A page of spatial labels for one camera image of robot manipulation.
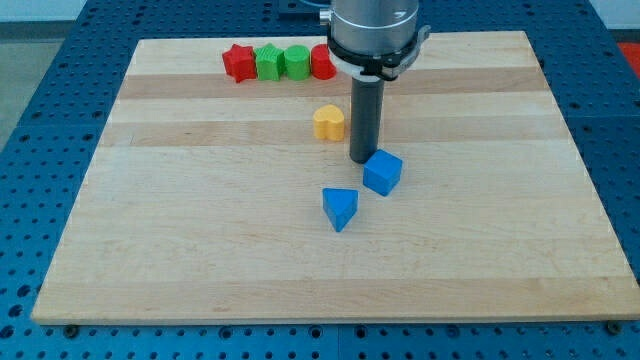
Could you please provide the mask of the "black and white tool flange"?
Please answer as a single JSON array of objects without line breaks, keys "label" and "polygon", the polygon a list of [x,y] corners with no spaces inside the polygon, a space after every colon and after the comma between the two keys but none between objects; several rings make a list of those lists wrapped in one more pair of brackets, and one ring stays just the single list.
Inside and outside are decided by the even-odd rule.
[{"label": "black and white tool flange", "polygon": [[341,46],[327,33],[330,60],[341,72],[361,82],[395,81],[418,59],[422,44],[429,38],[431,27],[422,26],[407,45],[382,55],[358,54]]}]

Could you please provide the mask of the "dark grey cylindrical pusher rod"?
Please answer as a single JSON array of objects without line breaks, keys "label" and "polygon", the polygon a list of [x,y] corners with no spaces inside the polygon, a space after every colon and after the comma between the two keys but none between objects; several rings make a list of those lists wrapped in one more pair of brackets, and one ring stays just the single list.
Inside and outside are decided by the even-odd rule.
[{"label": "dark grey cylindrical pusher rod", "polygon": [[366,163],[377,151],[383,96],[382,80],[352,79],[349,155],[356,163]]}]

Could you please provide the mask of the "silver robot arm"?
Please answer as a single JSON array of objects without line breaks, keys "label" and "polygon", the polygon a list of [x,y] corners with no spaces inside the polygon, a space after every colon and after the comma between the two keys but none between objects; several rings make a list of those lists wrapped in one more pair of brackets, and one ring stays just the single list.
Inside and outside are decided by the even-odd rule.
[{"label": "silver robot arm", "polygon": [[418,25],[418,0],[333,0],[319,11],[330,60],[351,77],[352,161],[377,151],[384,86],[419,57],[430,27]]}]

